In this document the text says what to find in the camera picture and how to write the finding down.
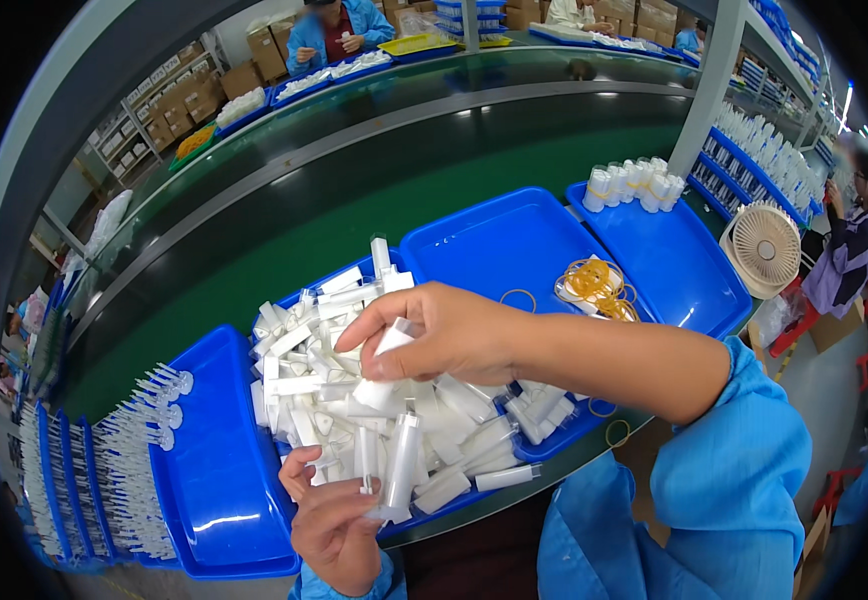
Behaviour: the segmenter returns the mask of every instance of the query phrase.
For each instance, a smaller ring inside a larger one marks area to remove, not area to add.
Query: plastic bag
[[[778,336],[807,311],[807,299],[801,288],[775,295],[757,309],[753,320],[760,326],[760,346],[767,348]]]
[[[409,38],[420,34],[438,34],[437,15],[433,12],[402,12],[397,16],[400,25],[399,38]]]

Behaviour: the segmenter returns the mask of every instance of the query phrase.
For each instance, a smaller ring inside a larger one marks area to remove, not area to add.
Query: forearm
[[[519,378],[642,410],[685,426],[717,401],[731,369],[723,343],[690,330],[576,315],[512,327]]]

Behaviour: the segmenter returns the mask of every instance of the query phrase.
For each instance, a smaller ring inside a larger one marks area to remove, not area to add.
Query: metal frame
[[[525,83],[509,87],[498,87],[476,92],[456,94],[430,102],[424,102],[395,110],[366,122],[349,126],[331,135],[320,138],[296,150],[290,150],[272,158],[268,163],[251,174],[227,187],[221,193],[195,208],[177,224],[160,235],[150,246],[122,270],[114,280],[87,309],[71,333],[68,352],[73,348],[91,323],[104,309],[123,292],[127,286],[147,269],[155,260],[227,207],[244,199],[252,192],[267,186],[274,180],[300,169],[310,162],[332,152],[346,148],[357,142],[390,132],[394,129],[425,121],[445,114],[458,113],[487,105],[504,102],[544,98],[565,94],[643,93],[660,96],[694,98],[694,91],[685,87],[674,87],[659,83],[633,81],[593,80],[593,81],[551,81],[544,83]]]

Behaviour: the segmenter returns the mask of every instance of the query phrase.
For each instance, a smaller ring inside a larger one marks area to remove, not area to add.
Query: woman
[[[368,0],[304,0],[311,9],[287,39],[287,70],[301,75],[374,50],[394,39],[394,27]]]
[[[415,342],[375,356],[395,318],[423,327]],[[657,415],[676,426],[658,453],[651,492],[672,531],[662,548],[632,519],[634,478],[611,452],[554,492],[540,534],[542,598],[789,598],[804,528],[793,497],[812,442],[784,390],[737,337],[718,342],[668,325],[535,315],[439,283],[385,294],[344,331],[372,380],[449,373],[477,384],[524,378]],[[644,349],[663,356],[645,368]],[[310,486],[320,446],[292,451],[279,478],[297,500],[291,543],[303,558],[292,598],[405,598],[410,577],[364,515],[378,497],[361,481]],[[502,582],[457,578],[464,586]]]
[[[551,0],[547,9],[545,25],[562,25],[583,32],[598,34],[613,34],[614,25],[607,22],[595,22],[595,10],[592,8],[597,0]]]
[[[855,155],[853,184],[857,197],[847,211],[837,185],[827,180],[825,212],[830,241],[801,288],[818,314],[842,319],[868,279],[868,152]]]

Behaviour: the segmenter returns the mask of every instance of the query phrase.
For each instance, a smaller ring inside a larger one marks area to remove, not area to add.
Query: right hand
[[[415,342],[375,356],[398,317],[423,328]],[[349,352],[362,342],[361,373],[372,381],[427,381],[448,373],[469,383],[503,385],[516,378],[516,350],[530,313],[443,283],[425,283],[373,300],[337,341]]]
[[[363,596],[380,575],[376,535],[383,521],[363,516],[378,505],[378,497],[361,493],[360,479],[311,486],[316,467],[306,464],[321,458],[321,453],[319,445],[295,448],[277,474],[297,501],[291,546],[336,592]],[[380,480],[374,479],[374,487],[380,487]]]
[[[307,46],[301,46],[297,48],[297,52],[295,54],[295,58],[298,63],[307,63],[311,59],[314,58],[314,55],[317,54],[317,50],[314,48],[308,48]]]
[[[583,30],[586,32],[597,32],[598,34],[610,36],[614,33],[614,25],[608,23],[607,21],[601,21],[599,23],[585,23]]]

